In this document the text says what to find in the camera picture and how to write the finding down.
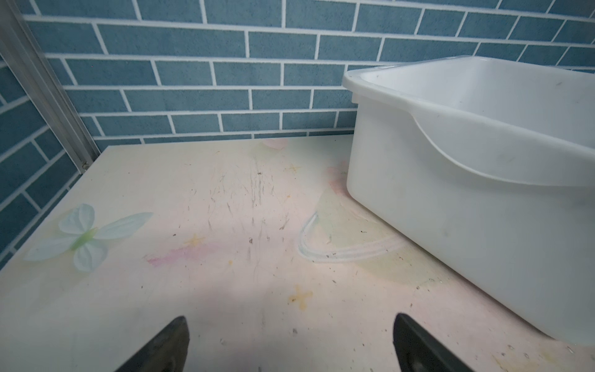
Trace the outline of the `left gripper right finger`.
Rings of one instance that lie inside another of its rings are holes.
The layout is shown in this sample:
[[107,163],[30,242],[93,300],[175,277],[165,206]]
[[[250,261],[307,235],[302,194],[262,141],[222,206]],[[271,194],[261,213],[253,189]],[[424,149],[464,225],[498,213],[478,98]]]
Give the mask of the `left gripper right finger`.
[[402,312],[394,321],[393,344],[401,371],[473,371],[412,317]]

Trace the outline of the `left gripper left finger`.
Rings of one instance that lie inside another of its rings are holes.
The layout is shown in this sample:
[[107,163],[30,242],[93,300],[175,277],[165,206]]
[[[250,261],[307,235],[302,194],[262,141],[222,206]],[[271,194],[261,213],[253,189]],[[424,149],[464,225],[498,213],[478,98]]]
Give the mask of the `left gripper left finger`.
[[116,371],[182,371],[189,342],[187,319],[178,316]]

